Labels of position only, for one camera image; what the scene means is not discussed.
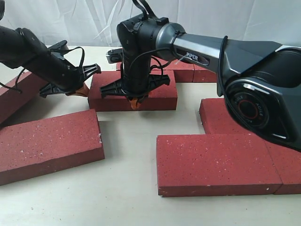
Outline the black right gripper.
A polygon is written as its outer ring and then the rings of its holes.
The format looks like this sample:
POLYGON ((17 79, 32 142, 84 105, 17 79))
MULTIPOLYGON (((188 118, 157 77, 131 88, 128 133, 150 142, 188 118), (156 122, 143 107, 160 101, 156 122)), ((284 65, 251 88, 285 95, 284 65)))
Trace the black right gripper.
POLYGON ((120 65, 121 78, 100 87, 102 98, 106 96, 126 97, 133 110, 137 110, 140 101, 148 96, 149 92, 162 85, 169 85, 170 78, 164 75, 163 69, 170 63, 151 66, 151 59, 160 51, 168 48, 159 48, 140 53, 136 56, 128 56, 123 51, 123 60, 120 65), (159 69, 159 73, 152 74, 152 70, 159 69))

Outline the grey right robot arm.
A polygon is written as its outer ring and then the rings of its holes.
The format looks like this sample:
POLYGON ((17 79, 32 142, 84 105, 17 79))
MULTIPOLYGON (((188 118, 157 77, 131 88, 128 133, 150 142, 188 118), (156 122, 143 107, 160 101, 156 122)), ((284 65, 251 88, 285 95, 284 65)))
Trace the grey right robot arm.
POLYGON ((121 62, 121 78, 100 88, 103 97, 123 96, 136 108, 170 82, 151 73, 151 60, 182 61, 216 75, 217 95, 239 125, 271 143, 301 149, 300 47, 189 34, 149 13, 119 23, 117 35, 121 48, 107 59, 121 62))

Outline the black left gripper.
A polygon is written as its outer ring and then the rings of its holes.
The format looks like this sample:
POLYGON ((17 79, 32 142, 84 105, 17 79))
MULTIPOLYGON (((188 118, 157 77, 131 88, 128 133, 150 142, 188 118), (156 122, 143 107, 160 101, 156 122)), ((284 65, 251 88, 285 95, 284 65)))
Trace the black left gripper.
POLYGON ((89 88, 85 81, 96 73, 101 73, 98 64, 83 65, 85 54, 82 54, 79 66, 73 66, 68 60, 58 58, 50 51, 36 57, 25 65, 25 68, 48 82, 40 89, 40 96, 65 94, 67 96, 88 97, 89 88))

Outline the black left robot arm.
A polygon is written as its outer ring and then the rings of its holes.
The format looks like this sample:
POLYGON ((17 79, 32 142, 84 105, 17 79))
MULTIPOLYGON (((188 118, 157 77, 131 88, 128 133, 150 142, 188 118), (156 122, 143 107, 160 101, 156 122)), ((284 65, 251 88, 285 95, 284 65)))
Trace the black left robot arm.
POLYGON ((98 64, 84 66, 84 51, 79 65, 74 66, 64 58, 70 51, 66 40, 47 47, 27 28, 0 28, 0 62, 11 69, 23 67, 47 81, 40 89, 43 98, 53 94, 88 96, 85 81, 101 73, 101 68, 98 64))

